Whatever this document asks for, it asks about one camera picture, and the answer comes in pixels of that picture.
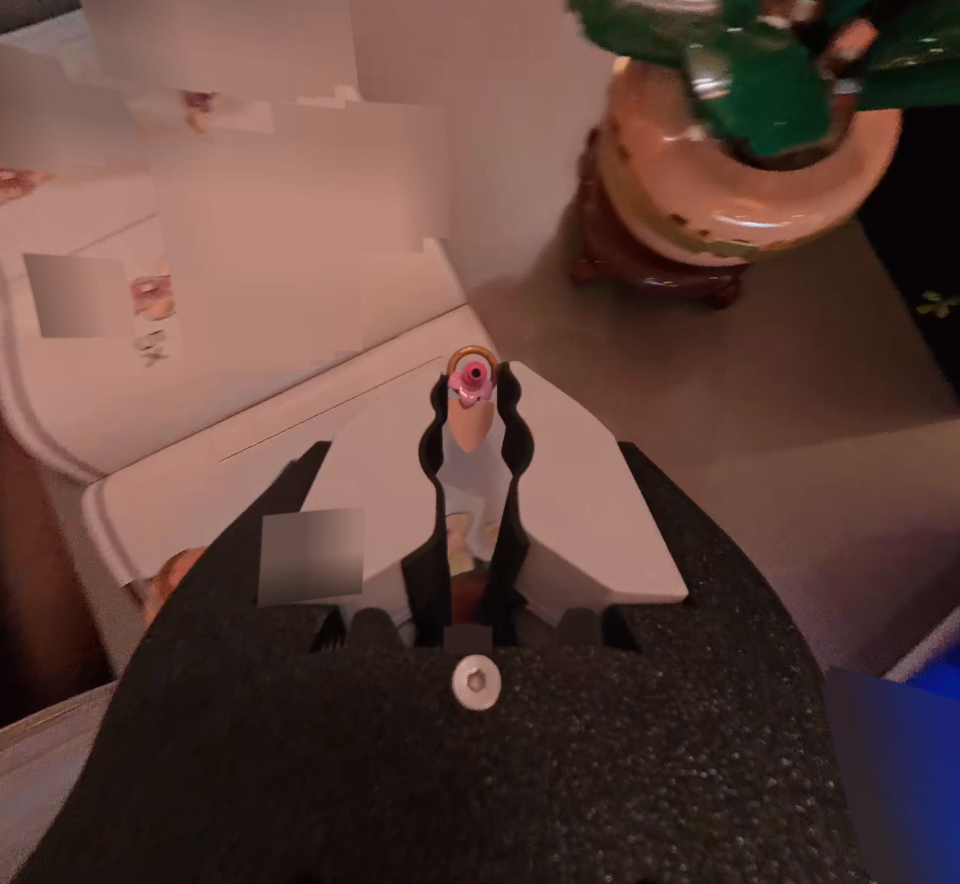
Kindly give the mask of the grey desk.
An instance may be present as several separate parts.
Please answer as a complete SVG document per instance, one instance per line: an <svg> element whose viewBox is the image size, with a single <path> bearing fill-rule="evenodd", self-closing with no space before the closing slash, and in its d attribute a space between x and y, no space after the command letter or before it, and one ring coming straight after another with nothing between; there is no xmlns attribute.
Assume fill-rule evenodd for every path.
<svg viewBox="0 0 960 884"><path fill-rule="evenodd" d="M570 283L612 61L563 0L453 0L450 251L499 350L635 442L745 550L816 659L882 676L958 605L958 405L855 222L723 311Z"/></svg>

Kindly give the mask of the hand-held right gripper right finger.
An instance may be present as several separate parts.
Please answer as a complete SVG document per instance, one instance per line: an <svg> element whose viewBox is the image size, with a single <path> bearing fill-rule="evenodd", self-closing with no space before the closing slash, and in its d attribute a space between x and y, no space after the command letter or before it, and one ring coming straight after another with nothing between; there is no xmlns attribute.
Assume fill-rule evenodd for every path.
<svg viewBox="0 0 960 884"><path fill-rule="evenodd" d="M571 610L675 605L689 596L623 449L609 429L521 362L503 362L493 422L476 450L489 554L477 617L495 646L518 614L551 628Z"/></svg>

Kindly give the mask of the white instruction booklet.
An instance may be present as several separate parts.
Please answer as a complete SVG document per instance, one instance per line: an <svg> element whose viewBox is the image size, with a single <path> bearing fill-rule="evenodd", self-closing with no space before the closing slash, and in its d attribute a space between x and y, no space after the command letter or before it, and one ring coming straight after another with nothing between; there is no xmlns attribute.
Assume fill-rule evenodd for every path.
<svg viewBox="0 0 960 884"><path fill-rule="evenodd" d="M138 292L128 342L42 338L25 254L118 261ZM493 341L443 242L367 272L363 351L304 374L186 367L145 170L38 182L2 205L2 410L42 465L84 485L91 542L121 587L146 594L162 560L210 542L272 460L330 441L390 386Z"/></svg>

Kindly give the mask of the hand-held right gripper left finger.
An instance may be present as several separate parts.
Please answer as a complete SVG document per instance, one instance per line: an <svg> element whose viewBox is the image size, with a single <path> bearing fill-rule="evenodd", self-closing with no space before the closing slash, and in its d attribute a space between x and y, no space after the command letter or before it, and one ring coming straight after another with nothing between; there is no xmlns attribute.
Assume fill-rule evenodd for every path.
<svg viewBox="0 0 960 884"><path fill-rule="evenodd" d="M347 622L372 608L414 626L403 562L426 550L448 571L443 489L421 457L440 381L414 372L384 386L335 435L301 506L302 601L330 603Z"/></svg>

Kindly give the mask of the blue plastic bin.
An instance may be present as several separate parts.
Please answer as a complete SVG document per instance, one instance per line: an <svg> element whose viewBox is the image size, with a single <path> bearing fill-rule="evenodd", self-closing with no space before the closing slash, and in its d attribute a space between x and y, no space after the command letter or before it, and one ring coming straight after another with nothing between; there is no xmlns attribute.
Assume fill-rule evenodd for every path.
<svg viewBox="0 0 960 884"><path fill-rule="evenodd" d="M959 643L951 645L924 668L913 674L909 678L908 684L947 696L958 695Z"/></svg>

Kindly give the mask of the person's grey zip jacket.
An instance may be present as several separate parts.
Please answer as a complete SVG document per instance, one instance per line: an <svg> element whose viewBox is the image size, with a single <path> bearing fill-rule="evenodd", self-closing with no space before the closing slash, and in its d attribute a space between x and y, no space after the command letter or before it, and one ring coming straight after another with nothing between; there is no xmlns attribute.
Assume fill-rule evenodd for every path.
<svg viewBox="0 0 960 884"><path fill-rule="evenodd" d="M1 881L11 882L77 782L116 684L68 698L1 730Z"/></svg>

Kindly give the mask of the pink flower tan petal piece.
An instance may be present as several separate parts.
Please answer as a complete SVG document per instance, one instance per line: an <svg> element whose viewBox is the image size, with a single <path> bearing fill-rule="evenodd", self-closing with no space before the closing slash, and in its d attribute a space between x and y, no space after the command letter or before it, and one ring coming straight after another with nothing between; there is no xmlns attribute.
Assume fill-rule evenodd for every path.
<svg viewBox="0 0 960 884"><path fill-rule="evenodd" d="M447 425L463 453L481 446L495 414L498 358L481 345L459 348L446 368Z"/></svg>

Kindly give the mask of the brick-built plant in pot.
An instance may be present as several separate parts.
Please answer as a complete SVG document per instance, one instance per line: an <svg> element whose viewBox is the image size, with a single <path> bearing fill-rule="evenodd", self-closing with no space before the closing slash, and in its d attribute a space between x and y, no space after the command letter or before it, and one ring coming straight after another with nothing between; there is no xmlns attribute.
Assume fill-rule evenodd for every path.
<svg viewBox="0 0 960 884"><path fill-rule="evenodd" d="M716 309L841 228L906 111L958 107L958 0L566 0L613 55L580 162L578 281Z"/></svg>

